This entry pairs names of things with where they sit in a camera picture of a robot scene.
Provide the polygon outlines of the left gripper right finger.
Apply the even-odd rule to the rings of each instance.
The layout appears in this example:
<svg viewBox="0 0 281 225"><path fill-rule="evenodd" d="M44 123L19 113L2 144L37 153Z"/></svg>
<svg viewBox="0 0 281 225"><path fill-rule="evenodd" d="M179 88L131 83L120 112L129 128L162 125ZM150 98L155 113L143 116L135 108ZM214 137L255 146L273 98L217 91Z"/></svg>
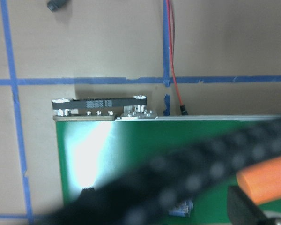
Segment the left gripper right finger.
<svg viewBox="0 0 281 225"><path fill-rule="evenodd" d="M239 186L229 186L227 215L233 225L265 225L268 218Z"/></svg>

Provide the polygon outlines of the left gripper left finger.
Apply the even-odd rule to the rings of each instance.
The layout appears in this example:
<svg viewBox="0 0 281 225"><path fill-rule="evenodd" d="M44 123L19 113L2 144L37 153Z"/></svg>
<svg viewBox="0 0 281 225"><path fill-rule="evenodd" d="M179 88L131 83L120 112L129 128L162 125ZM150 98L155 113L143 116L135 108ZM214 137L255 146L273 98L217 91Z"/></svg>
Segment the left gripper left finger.
<svg viewBox="0 0 281 225"><path fill-rule="evenodd" d="M93 187L84 188L79 195L79 200L84 202L90 202L95 193L95 189Z"/></svg>

